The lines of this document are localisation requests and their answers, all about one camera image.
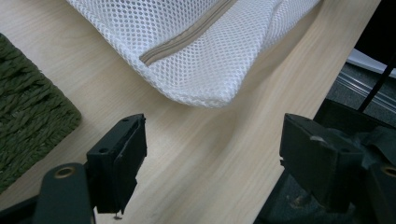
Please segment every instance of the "black plastic part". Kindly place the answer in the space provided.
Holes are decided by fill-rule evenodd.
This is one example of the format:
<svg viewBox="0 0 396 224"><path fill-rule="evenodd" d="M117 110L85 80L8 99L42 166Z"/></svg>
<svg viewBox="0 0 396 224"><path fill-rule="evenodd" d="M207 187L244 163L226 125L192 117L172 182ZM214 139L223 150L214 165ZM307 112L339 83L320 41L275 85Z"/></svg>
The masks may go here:
<svg viewBox="0 0 396 224"><path fill-rule="evenodd" d="M350 176L358 175L362 153L311 119L286 114L280 146L282 165L330 212L350 203Z"/></svg>
<svg viewBox="0 0 396 224"><path fill-rule="evenodd" d="M314 121L327 129L336 129L347 135L370 133L377 126L394 129L393 126L379 119L329 99L323 101Z"/></svg>
<svg viewBox="0 0 396 224"><path fill-rule="evenodd" d="M123 213L147 156L142 114L120 120L88 153L92 206L98 213Z"/></svg>
<svg viewBox="0 0 396 224"><path fill-rule="evenodd" d="M28 224L32 223L35 206L37 205L38 196L32 197L21 203L17 203L0 212L0 223L11 224Z"/></svg>
<svg viewBox="0 0 396 224"><path fill-rule="evenodd" d="M365 185L378 223L396 223L396 167L384 163L372 165Z"/></svg>
<svg viewBox="0 0 396 224"><path fill-rule="evenodd" d="M390 162L396 165L396 131L382 126L376 127L370 135L364 140L364 145L377 149L380 154Z"/></svg>
<svg viewBox="0 0 396 224"><path fill-rule="evenodd" d="M33 223L94 223L85 168L82 164L68 163L46 173Z"/></svg>

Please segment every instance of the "zipper track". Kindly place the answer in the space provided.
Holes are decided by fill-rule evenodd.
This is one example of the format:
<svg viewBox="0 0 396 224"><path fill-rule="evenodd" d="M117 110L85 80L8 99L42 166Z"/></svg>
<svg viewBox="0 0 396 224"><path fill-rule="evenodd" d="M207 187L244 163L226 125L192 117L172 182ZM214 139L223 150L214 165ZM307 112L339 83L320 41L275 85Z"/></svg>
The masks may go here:
<svg viewBox="0 0 396 224"><path fill-rule="evenodd" d="M139 59L146 66L165 58L171 54L178 52L187 47L195 39L201 36L213 23L215 23L236 0L219 0L206 14L201 17L195 24L190 26L187 30L180 35L154 47L142 54Z"/></svg>

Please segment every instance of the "white mesh laundry bag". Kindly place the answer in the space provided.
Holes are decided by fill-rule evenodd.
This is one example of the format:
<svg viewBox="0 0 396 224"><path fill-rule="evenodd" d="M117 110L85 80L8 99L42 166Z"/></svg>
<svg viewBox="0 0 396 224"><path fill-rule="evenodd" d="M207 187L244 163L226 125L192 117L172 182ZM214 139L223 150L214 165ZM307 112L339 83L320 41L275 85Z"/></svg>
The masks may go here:
<svg viewBox="0 0 396 224"><path fill-rule="evenodd" d="M221 107L258 54L319 0L67 1L159 92Z"/></svg>

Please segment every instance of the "green textured fabric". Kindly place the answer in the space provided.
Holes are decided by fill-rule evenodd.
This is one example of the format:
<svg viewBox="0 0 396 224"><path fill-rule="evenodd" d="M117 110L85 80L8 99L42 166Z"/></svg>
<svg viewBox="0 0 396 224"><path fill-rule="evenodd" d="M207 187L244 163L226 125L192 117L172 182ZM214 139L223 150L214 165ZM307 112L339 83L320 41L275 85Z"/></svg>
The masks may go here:
<svg viewBox="0 0 396 224"><path fill-rule="evenodd" d="M78 125L79 111L0 34L0 193Z"/></svg>

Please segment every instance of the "wooden table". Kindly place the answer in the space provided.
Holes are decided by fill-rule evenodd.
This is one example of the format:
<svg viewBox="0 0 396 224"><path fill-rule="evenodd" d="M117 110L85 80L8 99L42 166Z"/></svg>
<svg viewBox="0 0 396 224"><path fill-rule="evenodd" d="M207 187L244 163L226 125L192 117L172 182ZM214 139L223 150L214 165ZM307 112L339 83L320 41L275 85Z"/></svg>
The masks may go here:
<svg viewBox="0 0 396 224"><path fill-rule="evenodd" d="M144 113L148 156L122 220L252 223L282 167L286 112L313 118L379 0L323 0L251 68L233 102L207 109L168 100L65 1L2 0L0 32L81 111L81 125L0 195L0 209L38 193L59 164L85 153L120 119Z"/></svg>

